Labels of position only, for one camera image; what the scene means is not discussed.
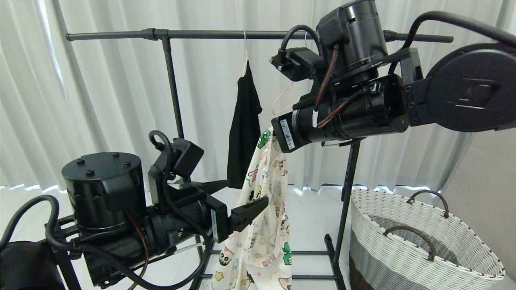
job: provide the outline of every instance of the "wicker basket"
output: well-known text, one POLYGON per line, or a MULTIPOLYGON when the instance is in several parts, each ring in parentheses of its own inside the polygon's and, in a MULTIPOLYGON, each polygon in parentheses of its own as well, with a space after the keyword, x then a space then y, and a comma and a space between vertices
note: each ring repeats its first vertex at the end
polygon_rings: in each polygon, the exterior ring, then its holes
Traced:
POLYGON ((449 214, 437 192, 422 190, 407 200, 357 190, 351 194, 350 207, 353 290, 486 289, 505 276, 493 251, 449 214), (414 202, 422 192, 439 196, 445 210, 414 202))

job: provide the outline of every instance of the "basket handle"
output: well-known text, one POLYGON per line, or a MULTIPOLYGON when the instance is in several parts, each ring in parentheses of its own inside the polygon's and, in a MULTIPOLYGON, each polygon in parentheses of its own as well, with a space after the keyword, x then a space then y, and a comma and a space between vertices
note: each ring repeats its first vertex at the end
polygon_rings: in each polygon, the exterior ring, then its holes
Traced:
POLYGON ((413 202, 415 201, 415 199, 414 199, 414 198, 415 198, 417 195, 422 194, 422 193, 424 193, 424 192, 429 192, 429 193, 431 193, 431 194, 434 194, 434 195, 438 196, 438 197, 441 199, 441 201, 442 201, 442 202, 443 202, 443 204, 444 204, 444 218, 449 218, 449 213, 450 213, 450 211, 449 211, 449 209, 448 209, 448 203, 446 203, 446 200, 444 199, 444 197, 443 197, 440 193, 438 193, 437 191, 433 191, 433 190, 426 190, 426 189, 420 190, 420 191, 418 191, 418 192, 414 193, 414 194, 409 198, 409 200, 407 200, 407 203, 413 203, 413 202))
POLYGON ((436 248, 434 247, 434 245, 432 244, 432 241, 430 241, 430 238, 428 238, 427 235, 422 233, 420 230, 417 230, 417 229, 415 229, 413 227, 409 227, 409 226, 406 226, 406 225, 399 225, 397 227, 388 228, 388 229, 385 230, 383 235, 387 236, 389 233, 397 231, 397 230, 410 231, 410 232, 413 232, 414 234, 420 236, 421 238, 423 238, 423 240, 425 240, 425 242, 430 246, 430 251, 428 252, 428 259, 427 260, 429 260, 430 262, 433 262, 433 259, 436 256, 436 248))

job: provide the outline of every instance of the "garment rack vertical pole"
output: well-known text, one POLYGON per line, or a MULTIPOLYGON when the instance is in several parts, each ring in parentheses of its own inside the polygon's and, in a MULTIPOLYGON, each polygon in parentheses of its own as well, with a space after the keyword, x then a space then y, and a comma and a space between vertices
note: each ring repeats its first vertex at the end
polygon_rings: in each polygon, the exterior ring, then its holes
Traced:
MULTIPOLYGON (((167 73, 170 86, 170 93, 172 97, 172 104, 175 116, 176 129, 178 131, 178 137, 184 138, 183 132, 183 121, 181 118, 181 110, 179 106, 178 89, 175 82, 174 67, 172 64, 172 49, 170 45, 170 39, 283 39, 287 31, 243 31, 243 30, 167 30, 167 29, 154 29, 147 28, 140 31, 119 31, 119 32, 106 32, 106 33, 81 33, 81 34, 66 34, 68 41, 76 40, 99 40, 99 39, 129 39, 139 38, 147 40, 160 40, 163 44, 163 50, 165 52, 165 62, 167 64, 167 73)), ((386 38, 386 41, 404 40, 406 34, 396 34, 395 37, 390 39, 386 38)), ((304 32, 294 33, 291 39, 312 39, 310 35, 306 35, 304 32)), ((446 37, 433 36, 433 35, 417 35, 415 41, 430 41, 430 42, 447 42, 446 37)), ((355 168, 357 165, 357 157, 360 143, 351 145, 348 159, 348 167, 346 170, 346 178, 344 187, 342 189, 342 215, 341 222, 339 225, 339 231, 337 235, 337 243, 335 249, 329 234, 324 236, 326 244, 326 251, 293 251, 294 255, 327 255, 332 267, 333 275, 293 275, 293 279, 299 280, 334 280, 338 290, 346 290, 344 279, 338 264, 340 257, 342 242, 344 237, 344 227, 346 224, 346 215, 348 211, 349 198, 351 193, 351 186, 353 184, 353 177, 355 168)), ((196 243, 200 242, 200 237, 195 236, 196 243)), ((201 261, 203 256, 206 254, 218 254, 219 251, 213 250, 214 243, 206 243, 205 251, 202 247, 198 247, 199 260, 201 261)), ((202 279, 208 279, 212 275, 205 274, 206 266, 202 269, 202 275, 193 279, 190 285, 190 290, 198 290, 201 286, 202 279)))

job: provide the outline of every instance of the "curtain fold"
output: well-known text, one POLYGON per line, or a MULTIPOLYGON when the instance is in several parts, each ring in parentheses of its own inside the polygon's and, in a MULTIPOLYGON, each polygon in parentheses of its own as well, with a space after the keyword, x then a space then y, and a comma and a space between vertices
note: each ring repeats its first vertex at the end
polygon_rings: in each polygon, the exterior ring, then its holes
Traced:
MULTIPOLYGON (((311 27, 347 1, 1 1, 0 185, 42 188, 59 184, 61 168, 84 154, 137 154, 144 171, 158 152, 150 130, 177 137, 164 52, 160 42, 142 39, 74 41, 66 32, 167 29, 288 30, 311 27)), ((429 10, 445 10, 495 25, 503 0, 377 0, 383 29, 406 33, 429 10)), ((447 24, 425 22, 419 33, 453 35, 453 44, 414 43, 424 73, 448 52, 487 41, 447 24)), ((313 41, 290 47, 315 49, 313 41)), ((401 42, 388 43, 390 53, 401 42)), ((269 64, 277 40, 171 40, 185 138, 205 154, 192 179, 225 179, 228 137, 236 102, 236 81, 246 47, 263 112, 270 127, 272 104, 290 81, 269 64)), ((311 81, 294 84, 278 107, 306 94, 311 81)), ((356 183, 428 186, 438 189, 450 176, 471 137, 435 125, 365 139, 356 183)), ((347 148, 310 144, 288 155, 290 182, 298 187, 341 184, 347 148)))

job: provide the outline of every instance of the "white floor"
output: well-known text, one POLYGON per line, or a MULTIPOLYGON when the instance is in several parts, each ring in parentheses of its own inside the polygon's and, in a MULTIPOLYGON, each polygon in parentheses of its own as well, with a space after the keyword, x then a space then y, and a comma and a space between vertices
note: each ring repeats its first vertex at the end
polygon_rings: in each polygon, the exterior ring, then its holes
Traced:
MULTIPOLYGON (((12 214, 27 200, 40 195, 41 190, 25 190, 17 188, 9 190, 0 189, 1 222, 0 232, 4 231, 12 214)), ((61 194, 57 190, 47 192, 59 199, 60 217, 71 214, 71 207, 66 194, 61 194)), ((214 195, 216 198, 225 202, 229 207, 234 206, 237 200, 238 191, 224 189, 214 195)), ((300 192, 292 190, 287 212, 291 222, 290 245, 292 250, 325 250, 324 235, 329 233, 336 243, 338 224, 342 203, 340 201, 340 189, 337 187, 324 187, 320 192, 305 190, 300 192)), ((32 208, 21 219, 12 240, 40 240, 44 238, 43 224, 48 220, 50 207, 48 204, 41 203, 32 208)), ((348 276, 348 241, 349 225, 346 226, 344 247, 340 258, 340 266, 343 276, 348 276)), ((181 246, 193 244, 185 242, 181 246)), ((217 256, 213 256, 208 265, 207 271, 213 271, 217 256)), ((149 265, 145 274, 145 279, 158 285, 170 285, 179 282, 188 276, 197 266, 199 260, 197 251, 190 250, 180 253, 177 256, 169 257, 165 260, 149 265)), ((88 276, 88 271, 84 259, 73 261, 77 276, 83 289, 94 288, 88 276)), ((296 256, 294 255, 294 274, 295 275, 331 275, 331 267, 328 258, 325 256, 296 256)), ((124 279, 117 285, 109 289, 127 289, 131 281, 124 279)), ((332 281, 293 281, 292 289, 336 289, 332 281)), ((516 283, 506 278, 498 282, 491 290, 516 289, 516 283)))

